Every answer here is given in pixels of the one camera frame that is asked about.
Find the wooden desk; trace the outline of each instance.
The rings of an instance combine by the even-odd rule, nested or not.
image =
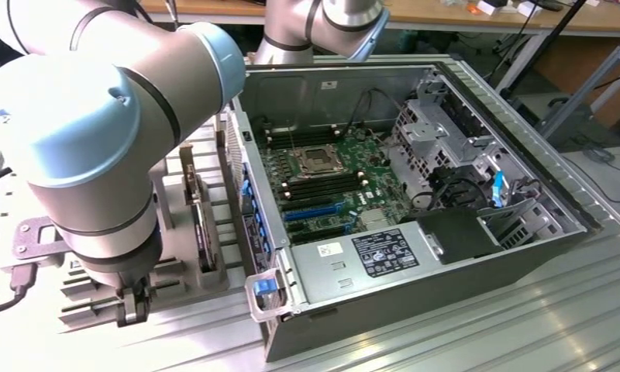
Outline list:
[[[141,0],[143,6],[160,22],[169,22],[164,0]],[[423,29],[474,33],[518,33],[526,18],[520,14],[472,15],[462,6],[444,6],[440,0],[385,0],[391,11],[389,29]],[[584,5],[570,22],[563,35],[620,37],[620,5],[602,2],[596,7]],[[245,0],[177,0],[181,22],[217,24],[264,24],[264,6]],[[524,34],[532,35],[519,53],[496,90],[506,88],[527,65],[551,29],[559,23],[562,12],[542,13],[531,19]]]

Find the power supply label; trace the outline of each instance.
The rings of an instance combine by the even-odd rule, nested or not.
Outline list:
[[[363,267],[371,277],[395,273],[419,265],[400,229],[352,238]]]

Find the light blue joint cap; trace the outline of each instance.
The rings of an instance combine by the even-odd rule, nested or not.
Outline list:
[[[212,23],[196,22],[180,29],[192,31],[211,53],[219,71],[223,107],[244,88],[245,62],[241,50],[228,33]]]
[[[0,68],[0,150],[29,183],[68,188],[104,174],[140,128],[127,76],[80,53],[28,55]]]
[[[388,9],[384,8],[384,10],[381,11],[381,16],[379,17],[379,20],[376,21],[376,24],[369,30],[368,36],[365,37],[364,43],[359,46],[357,51],[348,58],[349,61],[365,62],[369,55],[375,51],[376,42],[379,40],[379,36],[381,35],[381,32],[384,31],[384,27],[385,27],[385,24],[388,23],[389,16],[391,16],[391,12],[388,11]]]

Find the white sticker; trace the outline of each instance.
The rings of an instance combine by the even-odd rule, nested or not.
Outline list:
[[[317,246],[319,255],[321,257],[332,256],[333,254],[339,254],[343,252],[343,246],[340,243],[329,243],[324,244],[323,246]]]
[[[337,88],[337,82],[336,81],[321,81],[321,90],[327,89],[335,89]]]

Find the open computer chassis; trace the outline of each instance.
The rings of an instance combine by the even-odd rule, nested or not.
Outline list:
[[[268,361],[514,283],[600,228],[440,62],[249,67],[227,113]]]

